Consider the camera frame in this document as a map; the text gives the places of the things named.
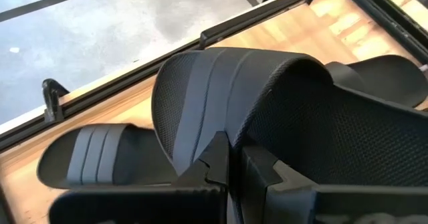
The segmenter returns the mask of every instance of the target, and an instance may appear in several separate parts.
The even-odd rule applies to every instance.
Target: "slide sandal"
[[[428,96],[428,81],[410,60],[384,55],[353,64],[332,62],[327,70],[338,86],[386,101],[416,107]]]
[[[154,131],[132,124],[90,124],[61,135],[42,155],[37,176],[57,189],[167,184],[177,178]]]

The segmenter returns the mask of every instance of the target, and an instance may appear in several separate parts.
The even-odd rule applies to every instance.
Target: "textured footbed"
[[[61,135],[42,154],[37,167],[37,177],[43,184],[57,189],[73,187],[67,181],[67,173],[80,130],[81,128],[77,128]],[[128,139],[132,140],[137,152],[142,153],[142,158],[136,159],[136,166],[130,166],[134,168],[134,172],[129,185],[171,183],[177,178],[153,130],[129,125],[125,131],[128,131]]]
[[[160,143],[173,156],[175,134],[181,119],[191,69],[201,51],[174,55],[158,73],[152,94],[152,119]]]
[[[320,184],[428,186],[422,112],[286,74],[249,135]]]
[[[428,81],[410,60],[398,55],[384,55],[349,64],[372,94],[383,100],[416,107],[428,96]]]

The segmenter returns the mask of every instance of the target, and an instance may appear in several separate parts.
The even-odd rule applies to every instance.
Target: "gray floor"
[[[34,1],[0,0],[0,12]],[[0,124],[42,105],[46,78],[75,90],[250,7],[246,0],[68,0],[0,22]]]

